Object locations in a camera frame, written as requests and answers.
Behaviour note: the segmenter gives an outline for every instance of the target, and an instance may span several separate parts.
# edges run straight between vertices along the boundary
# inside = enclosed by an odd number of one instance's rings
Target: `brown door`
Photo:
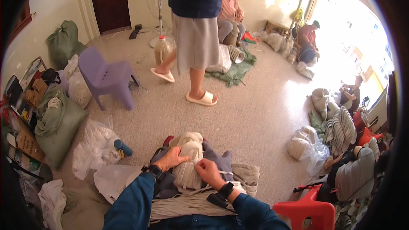
[[[130,26],[128,0],[92,0],[92,3],[101,34]]]

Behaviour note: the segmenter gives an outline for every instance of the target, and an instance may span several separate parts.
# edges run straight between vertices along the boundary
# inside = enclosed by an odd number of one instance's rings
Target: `blue water bottle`
[[[127,145],[125,145],[121,140],[116,140],[114,142],[114,146],[117,150],[124,151],[125,156],[132,156],[132,149],[130,149]]]

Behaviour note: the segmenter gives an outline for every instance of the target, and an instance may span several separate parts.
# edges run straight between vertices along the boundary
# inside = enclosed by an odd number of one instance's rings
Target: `person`
[[[305,24],[298,31],[298,44],[301,46],[299,61],[310,63],[318,52],[315,44],[315,30],[320,28],[320,23],[314,21],[311,25]]]
[[[189,161],[189,156],[179,156],[181,147],[172,147],[164,157],[156,161],[162,172]],[[215,162],[202,159],[196,165],[196,171],[204,182],[219,191],[226,182],[221,178]],[[273,229],[289,230],[266,203],[258,201],[233,189],[227,200],[237,215],[210,217],[204,215],[186,215],[164,219],[149,226],[152,209],[153,189],[156,179],[149,171],[142,172],[125,188],[104,216],[103,230],[130,229]]]
[[[363,79],[360,75],[357,75],[355,77],[355,84],[353,85],[344,84],[341,80],[342,87],[340,88],[340,105],[345,105],[346,109],[348,109],[351,114],[358,110],[361,100],[360,86],[362,84],[362,81]]]
[[[373,151],[369,147],[356,146],[347,150],[341,159],[335,159],[328,175],[317,182],[325,182],[328,189],[319,191],[324,200],[331,203],[348,202],[356,199],[355,207],[368,197],[377,182],[379,174],[386,170],[389,152],[383,153],[375,161]]]
[[[242,21],[244,17],[244,12],[240,7],[240,4],[236,0],[223,0],[222,10],[217,18],[217,26],[219,28],[219,43],[223,43],[223,40],[228,34],[233,30],[232,21],[237,21],[238,25],[238,37],[236,46],[240,46],[240,40],[246,32],[246,27],[244,27]]]
[[[217,97],[202,90],[205,70],[219,61],[217,15],[222,0],[169,0],[172,9],[173,36],[177,51],[164,62],[151,68],[153,74],[173,83],[169,68],[177,60],[178,73],[189,71],[191,89],[186,99],[200,105],[213,106]]]

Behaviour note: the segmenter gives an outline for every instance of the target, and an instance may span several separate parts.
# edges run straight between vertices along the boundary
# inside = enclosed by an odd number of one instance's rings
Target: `blue jacket sleeve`
[[[233,207],[246,229],[290,230],[268,204],[246,194],[238,195]]]
[[[155,178],[142,172],[105,214],[103,230],[148,228],[154,185]]]

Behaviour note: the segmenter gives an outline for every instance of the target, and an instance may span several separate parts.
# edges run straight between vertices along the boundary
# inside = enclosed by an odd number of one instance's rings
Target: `gray skirt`
[[[219,62],[217,18],[185,18],[172,13],[177,71],[202,70]]]

